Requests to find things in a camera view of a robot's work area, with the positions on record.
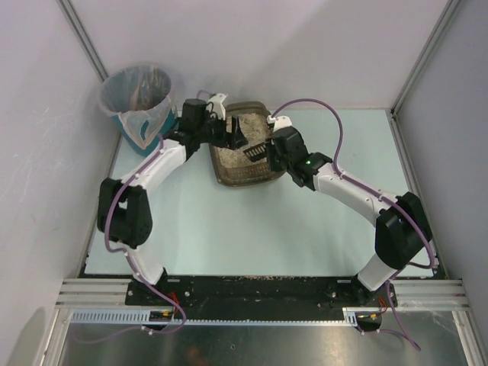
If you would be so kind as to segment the black litter scoop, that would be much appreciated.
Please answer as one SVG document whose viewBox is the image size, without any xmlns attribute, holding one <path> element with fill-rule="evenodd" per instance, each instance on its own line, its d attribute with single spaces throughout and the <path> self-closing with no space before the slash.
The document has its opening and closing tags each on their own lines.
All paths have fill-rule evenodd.
<svg viewBox="0 0 488 366">
<path fill-rule="evenodd" d="M 266 143 L 259 143 L 243 151 L 245 157 L 251 162 L 257 162 L 267 157 Z"/>
</svg>

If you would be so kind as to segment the brown litter box tray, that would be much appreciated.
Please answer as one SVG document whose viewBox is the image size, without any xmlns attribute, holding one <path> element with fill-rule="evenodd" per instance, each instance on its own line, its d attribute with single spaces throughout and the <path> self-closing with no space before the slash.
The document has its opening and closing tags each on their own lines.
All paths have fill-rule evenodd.
<svg viewBox="0 0 488 366">
<path fill-rule="evenodd" d="M 227 130 L 232 130 L 232 117 L 239 118 L 239 127 L 248 143 L 231 150 L 210 146 L 210 157 L 217 182 L 221 185 L 240 188 L 259 185 L 280 178 L 281 172 L 270 170 L 266 158 L 252 161 L 245 154 L 247 149 L 264 151 L 262 145 L 270 137 L 272 128 L 267 124 L 270 111 L 260 101 L 246 101 L 229 104 L 226 107 Z"/>
</svg>

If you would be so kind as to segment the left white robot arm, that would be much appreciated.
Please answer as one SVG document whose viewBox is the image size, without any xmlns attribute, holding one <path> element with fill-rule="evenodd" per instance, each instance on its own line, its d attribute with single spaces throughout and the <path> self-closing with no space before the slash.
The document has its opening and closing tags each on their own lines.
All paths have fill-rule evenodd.
<svg viewBox="0 0 488 366">
<path fill-rule="evenodd" d="M 158 134 L 156 148 L 120 179 L 106 178 L 98 194 L 97 228 L 110 253 L 121 253 L 138 281 L 156 284 L 164 272 L 149 237 L 149 195 L 185 164 L 201 145 L 236 150 L 247 144 L 238 117 L 226 119 L 225 94 L 185 100 L 176 125 Z"/>
</svg>

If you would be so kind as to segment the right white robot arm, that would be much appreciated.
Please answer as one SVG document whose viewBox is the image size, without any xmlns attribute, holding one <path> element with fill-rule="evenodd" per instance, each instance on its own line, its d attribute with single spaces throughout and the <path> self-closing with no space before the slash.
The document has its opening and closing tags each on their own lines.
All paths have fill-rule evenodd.
<svg viewBox="0 0 488 366">
<path fill-rule="evenodd" d="M 273 171 L 287 172 L 293 182 L 326 194 L 360 214 L 375 228 L 374 254 L 351 279 L 352 293 L 365 304 L 395 274 L 412 264 L 421 249 L 434 264 L 432 230 L 419 197 L 375 191 L 334 166 L 328 156 L 310 153 L 294 127 L 274 131 L 265 142 Z"/>
</svg>

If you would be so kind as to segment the cat litter pellets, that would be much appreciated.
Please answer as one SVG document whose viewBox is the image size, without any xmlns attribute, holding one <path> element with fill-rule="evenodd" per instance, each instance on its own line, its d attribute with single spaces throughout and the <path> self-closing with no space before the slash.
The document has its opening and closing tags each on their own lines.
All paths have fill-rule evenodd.
<svg viewBox="0 0 488 366">
<path fill-rule="evenodd" d="M 243 135 L 248 140 L 248 144 L 242 146 L 237 150 L 217 148 L 217 154 L 226 169 L 242 168 L 251 165 L 256 165 L 264 160 L 252 162 L 245 155 L 244 151 L 254 145 L 263 143 L 269 136 L 270 130 L 266 121 L 266 116 L 251 113 L 251 114 L 238 114 L 239 125 Z"/>
</svg>

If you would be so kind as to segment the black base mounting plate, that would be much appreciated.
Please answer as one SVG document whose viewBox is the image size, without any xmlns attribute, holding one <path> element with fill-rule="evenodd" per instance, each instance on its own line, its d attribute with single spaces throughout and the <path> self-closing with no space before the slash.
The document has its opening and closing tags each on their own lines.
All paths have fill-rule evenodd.
<svg viewBox="0 0 488 366">
<path fill-rule="evenodd" d="M 189 320 L 332 321 L 346 307 L 378 309 L 395 301 L 393 286 L 363 291 L 345 277 L 163 275 L 155 289 L 176 301 Z"/>
</svg>

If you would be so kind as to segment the aluminium frame rail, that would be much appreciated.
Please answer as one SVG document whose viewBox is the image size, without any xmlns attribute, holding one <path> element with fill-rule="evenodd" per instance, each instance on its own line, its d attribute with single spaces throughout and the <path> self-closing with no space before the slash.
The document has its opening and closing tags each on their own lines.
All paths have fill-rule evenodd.
<svg viewBox="0 0 488 366">
<path fill-rule="evenodd" d="M 395 280 L 393 288 L 402 310 L 457 311 L 470 307 L 461 280 Z"/>
</svg>

